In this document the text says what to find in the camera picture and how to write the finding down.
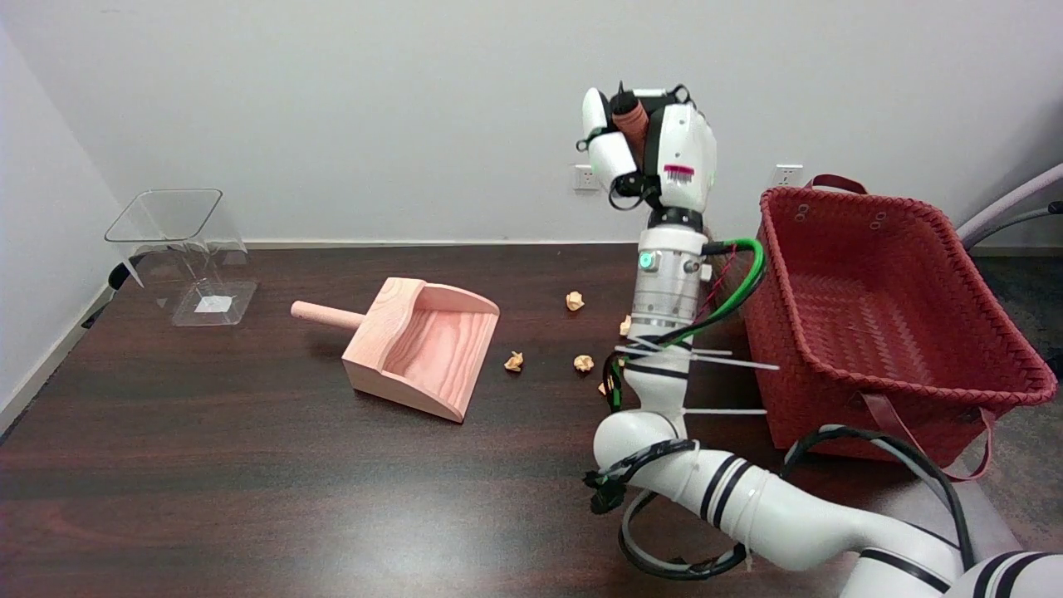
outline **wooden dustpan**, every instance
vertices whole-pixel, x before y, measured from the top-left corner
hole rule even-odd
[[[355,390],[460,424],[499,307],[461,288],[389,277],[365,315],[303,302],[291,315],[357,331],[343,352]]]

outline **green cable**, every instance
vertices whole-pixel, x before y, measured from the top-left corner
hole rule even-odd
[[[748,298],[749,295],[753,294],[753,290],[757,285],[757,278],[760,277],[760,275],[763,273],[764,270],[764,246],[760,244],[759,240],[749,237],[725,240],[722,241],[722,243],[736,244],[740,249],[746,249],[753,251],[753,263],[749,266],[749,272],[745,275],[745,278],[742,280],[742,284],[740,284],[739,287],[735,289],[735,292],[727,297],[727,301],[724,302],[723,305],[721,305],[719,308],[716,308],[715,311],[709,314],[709,318],[706,319],[699,327],[697,327],[695,330],[691,330],[689,334],[684,335],[682,337],[679,337],[677,339],[664,343],[663,345],[661,345],[661,347],[671,347],[672,345],[675,345],[676,343],[680,343],[687,339],[690,339],[694,335],[697,335],[698,332],[705,330],[706,328],[708,328],[710,324],[718,322],[719,320],[727,315],[730,315],[731,312],[737,310],[739,306],[744,304],[746,298]],[[612,363],[612,373],[613,373],[613,378],[615,380],[621,380],[620,365],[618,364],[617,361],[613,361]],[[618,409],[620,408],[621,405],[620,386],[617,383],[613,383],[612,388],[612,405]]]

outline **paper label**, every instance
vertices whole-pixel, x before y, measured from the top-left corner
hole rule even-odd
[[[197,314],[221,314],[229,311],[233,306],[233,297],[224,294],[210,294],[200,298],[199,306],[196,306]]]

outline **baseboard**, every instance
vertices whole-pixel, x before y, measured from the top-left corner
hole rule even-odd
[[[1059,257],[1063,246],[973,246],[972,257]]]
[[[247,239],[248,249],[338,249],[360,246],[453,246],[460,244],[617,244],[629,240],[539,240],[539,239],[429,239],[429,240],[351,240],[351,239]]]
[[[66,335],[60,338],[58,341],[52,345],[51,349],[45,357],[37,362],[36,368],[30,372],[30,375],[26,377],[20,386],[15,390],[15,394],[12,395],[11,399],[0,409],[0,439],[3,439],[6,434],[7,429],[13,423],[15,423],[19,415],[26,410],[40,389],[48,382],[48,378],[55,372],[55,370],[63,363],[66,359],[67,354],[73,349],[73,346],[81,341],[81,338],[87,332],[81,327],[81,323],[85,322],[92,313],[102,308],[107,302],[111,301],[111,296],[114,291],[111,290],[106,285],[100,289],[99,294],[97,294],[95,301],[89,305],[88,309],[75,320],[69,326],[69,330]]]

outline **gray carpet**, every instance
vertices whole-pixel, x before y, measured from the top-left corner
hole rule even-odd
[[[1063,258],[975,259],[998,301],[1059,373],[1063,359]],[[1015,409],[996,428],[993,467],[981,485],[1024,547],[1063,552],[1063,401]],[[978,463],[981,442],[963,456]]]

